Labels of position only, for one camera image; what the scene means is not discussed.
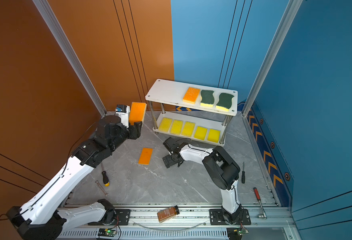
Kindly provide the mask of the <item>orange scrub sponge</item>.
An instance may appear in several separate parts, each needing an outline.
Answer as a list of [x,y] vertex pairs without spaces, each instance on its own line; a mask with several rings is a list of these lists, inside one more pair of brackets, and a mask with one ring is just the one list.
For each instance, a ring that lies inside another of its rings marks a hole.
[[143,148],[138,163],[140,165],[149,165],[153,149],[152,148]]
[[200,89],[189,87],[183,97],[183,102],[194,105],[200,95]]
[[134,123],[138,122],[143,122],[145,118],[146,109],[146,103],[132,102],[129,113],[130,125],[134,125]]

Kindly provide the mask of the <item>large yellow coarse sponge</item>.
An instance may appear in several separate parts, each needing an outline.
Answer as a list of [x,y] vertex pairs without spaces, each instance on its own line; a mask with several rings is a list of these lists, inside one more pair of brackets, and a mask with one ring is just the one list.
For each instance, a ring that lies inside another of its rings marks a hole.
[[194,132],[195,125],[195,123],[185,122],[182,130],[182,135],[186,137],[191,137]]

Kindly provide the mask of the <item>yellow foam sponge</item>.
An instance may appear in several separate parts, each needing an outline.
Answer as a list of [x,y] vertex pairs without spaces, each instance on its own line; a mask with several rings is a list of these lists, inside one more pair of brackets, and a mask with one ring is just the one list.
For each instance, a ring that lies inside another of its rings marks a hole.
[[220,141],[221,131],[210,129],[207,140],[213,143],[218,143]]
[[206,135],[207,135],[207,131],[208,131],[207,128],[204,128],[204,127],[201,127],[201,126],[197,126],[197,129],[196,129],[195,134],[194,134],[194,138],[204,141],[205,138],[206,138]]

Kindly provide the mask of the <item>green scouring sponge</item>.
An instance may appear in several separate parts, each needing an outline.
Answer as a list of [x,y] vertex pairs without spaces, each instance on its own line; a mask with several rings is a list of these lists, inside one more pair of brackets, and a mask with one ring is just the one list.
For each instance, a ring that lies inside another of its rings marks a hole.
[[214,91],[212,90],[201,90],[201,102],[200,106],[212,108],[215,103]]
[[232,100],[234,95],[228,93],[221,93],[219,95],[219,101],[216,104],[216,109],[228,112],[232,107]]

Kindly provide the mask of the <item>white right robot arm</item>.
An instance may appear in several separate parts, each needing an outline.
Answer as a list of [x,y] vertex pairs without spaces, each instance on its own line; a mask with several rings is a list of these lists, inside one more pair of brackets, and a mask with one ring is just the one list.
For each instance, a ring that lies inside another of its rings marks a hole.
[[221,189],[224,220],[234,225],[240,221],[242,205],[238,198],[238,180],[241,168],[220,146],[205,149],[195,147],[189,141],[169,137],[163,142],[168,155],[163,157],[167,168],[181,166],[185,161],[204,165],[214,184]]

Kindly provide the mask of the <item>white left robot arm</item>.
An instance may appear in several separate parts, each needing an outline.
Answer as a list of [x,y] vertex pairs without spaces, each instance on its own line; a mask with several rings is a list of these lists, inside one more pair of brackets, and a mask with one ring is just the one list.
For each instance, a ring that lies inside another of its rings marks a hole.
[[110,225],[115,222],[115,207],[106,199],[75,208],[60,210],[70,192],[103,160],[126,140],[141,135],[142,121],[123,123],[122,115],[105,116],[98,122],[95,136],[69,154],[64,167],[33,198],[21,207],[11,207],[6,216],[24,240],[55,240],[66,230],[88,223]]

